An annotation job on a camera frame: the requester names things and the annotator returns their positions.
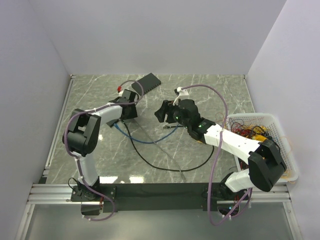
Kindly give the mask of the black network switch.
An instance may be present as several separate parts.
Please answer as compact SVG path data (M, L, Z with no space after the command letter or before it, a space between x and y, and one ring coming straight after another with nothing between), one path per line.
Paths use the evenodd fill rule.
M127 112L123 113L120 118L111 120L111 121L107 122L106 124L111 128L120 121L131 120L131 119L134 119L137 117L138 117L137 111L131 109L131 110L128 110Z

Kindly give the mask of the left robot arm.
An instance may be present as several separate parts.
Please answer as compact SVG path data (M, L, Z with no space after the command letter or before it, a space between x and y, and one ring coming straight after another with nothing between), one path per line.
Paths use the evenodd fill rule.
M83 188L82 194L89 201L100 197L101 189L95 185L99 175L95 167L94 150L98 144L100 127L112 125L118 120L134 119L138 116L136 92L124 89L118 97L103 106L88 110L75 109L69 119L62 142L76 162L78 181Z

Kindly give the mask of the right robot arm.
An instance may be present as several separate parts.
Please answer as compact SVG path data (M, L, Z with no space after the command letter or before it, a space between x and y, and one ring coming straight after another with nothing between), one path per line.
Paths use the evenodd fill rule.
M180 124L194 140L221 147L248 165L247 169L233 172L223 180L220 195L226 200L232 199L239 191L252 187L269 192L287 170L273 141L248 139L222 128L202 117L191 99L179 100L178 104L164 100L154 115L160 123Z

